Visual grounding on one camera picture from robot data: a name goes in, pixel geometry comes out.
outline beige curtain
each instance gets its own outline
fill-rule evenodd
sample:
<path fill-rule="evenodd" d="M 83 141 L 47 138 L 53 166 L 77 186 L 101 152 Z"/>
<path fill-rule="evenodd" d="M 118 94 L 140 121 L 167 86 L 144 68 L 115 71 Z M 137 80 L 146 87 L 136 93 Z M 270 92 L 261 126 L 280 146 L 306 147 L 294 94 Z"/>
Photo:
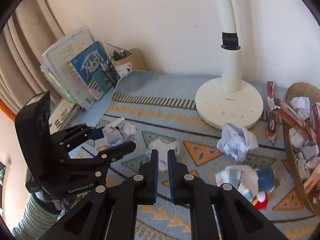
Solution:
<path fill-rule="evenodd" d="M 23 0 L 0 34 L 0 99 L 15 114 L 36 94 L 50 91 L 51 108 L 61 99 L 40 71 L 42 54 L 64 36 L 45 0 Z"/>

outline blue rug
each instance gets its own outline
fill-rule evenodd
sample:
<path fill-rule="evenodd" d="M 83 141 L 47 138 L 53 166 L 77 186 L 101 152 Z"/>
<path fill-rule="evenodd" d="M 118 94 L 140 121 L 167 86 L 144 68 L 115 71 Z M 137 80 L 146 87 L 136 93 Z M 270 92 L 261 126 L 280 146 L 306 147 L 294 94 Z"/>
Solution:
<path fill-rule="evenodd" d="M 118 82 L 111 104 L 97 127 L 125 117 L 138 129 L 138 145 L 133 153 L 111 165 L 107 186 L 118 185 L 126 177 L 136 174 L 140 165 L 149 161 L 146 154 L 148 144 L 157 138 L 178 140 L 181 144 L 180 162 L 206 183 L 212 184 L 214 174 L 227 165 L 239 164 L 229 156 L 215 154 L 221 131 L 201 120 L 195 108 L 196 91 L 212 78 L 215 76 L 133 71 Z M 264 111 L 258 123 L 250 129 L 257 137 L 259 148 L 248 153 L 244 164 L 252 168 L 270 166 L 276 178 L 276 189 L 268 195 L 268 206 L 261 212 L 289 239 L 308 239 L 320 218 L 303 206 L 294 190 L 286 168 L 281 119 L 277 119 L 275 146 L 268 140 L 266 84 L 251 84 L 262 95 Z M 285 88 L 276 87 L 276 96 L 283 99 L 285 91 Z M 104 139 L 87 141 L 76 157 L 97 155 L 97 148 L 104 144 Z M 168 172 L 159 173 L 156 204 L 138 209 L 135 239 L 191 239 L 189 209 L 171 203 Z"/>

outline blue book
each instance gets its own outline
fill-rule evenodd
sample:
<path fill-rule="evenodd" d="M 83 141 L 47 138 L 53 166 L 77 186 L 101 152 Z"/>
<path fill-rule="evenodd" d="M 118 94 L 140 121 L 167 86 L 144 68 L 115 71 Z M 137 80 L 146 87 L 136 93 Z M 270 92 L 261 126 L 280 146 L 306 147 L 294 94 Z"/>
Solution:
<path fill-rule="evenodd" d="M 104 94 L 107 93 L 110 87 L 112 86 L 103 69 L 98 70 L 93 75 L 93 78 Z"/>
<path fill-rule="evenodd" d="M 108 68 L 107 55 L 100 43 L 96 41 L 75 56 L 70 61 L 70 65 L 79 73 L 85 84 L 90 87 L 94 82 L 93 75 L 102 69 L 103 65 L 105 69 Z"/>

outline wall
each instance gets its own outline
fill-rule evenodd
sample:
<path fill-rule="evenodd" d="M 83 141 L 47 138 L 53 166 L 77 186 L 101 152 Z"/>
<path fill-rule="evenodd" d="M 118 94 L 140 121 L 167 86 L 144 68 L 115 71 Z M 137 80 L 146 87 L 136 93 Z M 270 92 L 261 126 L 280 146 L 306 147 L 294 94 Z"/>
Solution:
<path fill-rule="evenodd" d="M 9 229 L 17 225 L 27 202 L 24 186 L 27 165 L 24 161 L 14 122 L 0 111 L 0 161 L 7 166 L 4 178 L 2 205 Z"/>
<path fill-rule="evenodd" d="M 301 0 L 236 0 L 247 80 L 320 87 L 320 28 Z M 150 70 L 220 74 L 221 28 L 214 0 L 47 0 L 65 33 L 137 47 Z"/>

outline stuffed toy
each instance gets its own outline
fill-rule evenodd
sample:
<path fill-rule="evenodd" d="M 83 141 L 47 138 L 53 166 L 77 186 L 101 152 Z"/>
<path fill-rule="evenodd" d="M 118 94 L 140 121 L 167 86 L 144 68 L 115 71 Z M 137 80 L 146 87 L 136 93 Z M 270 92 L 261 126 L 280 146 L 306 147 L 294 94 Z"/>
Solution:
<path fill-rule="evenodd" d="M 275 174 L 270 167 L 254 170 L 247 165 L 227 166 L 215 174 L 215 180 L 218 187 L 223 183 L 231 184 L 257 209 L 267 206 L 267 193 L 275 188 Z"/>

